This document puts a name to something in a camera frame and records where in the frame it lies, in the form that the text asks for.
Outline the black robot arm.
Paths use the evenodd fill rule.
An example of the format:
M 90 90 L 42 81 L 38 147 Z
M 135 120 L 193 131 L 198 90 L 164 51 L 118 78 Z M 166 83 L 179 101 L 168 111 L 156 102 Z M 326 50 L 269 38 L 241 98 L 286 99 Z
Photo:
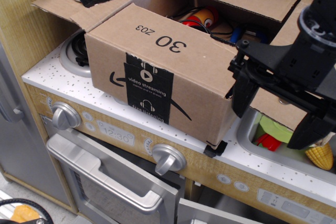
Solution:
M 259 88 L 306 112 L 287 145 L 294 150 L 335 132 L 335 0 L 313 0 L 300 13 L 298 27 L 292 45 L 238 41 L 229 66 L 237 116 L 244 115 Z

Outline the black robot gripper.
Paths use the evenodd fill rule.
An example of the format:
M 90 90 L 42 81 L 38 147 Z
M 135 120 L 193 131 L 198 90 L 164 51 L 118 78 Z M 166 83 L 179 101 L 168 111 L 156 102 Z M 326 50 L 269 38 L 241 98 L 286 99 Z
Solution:
M 229 70 L 233 85 L 232 109 L 242 118 L 256 92 L 263 88 L 307 112 L 287 147 L 302 150 L 335 131 L 335 97 L 320 91 L 334 70 L 335 27 L 311 19 L 299 22 L 292 45 L 272 46 L 240 40 Z

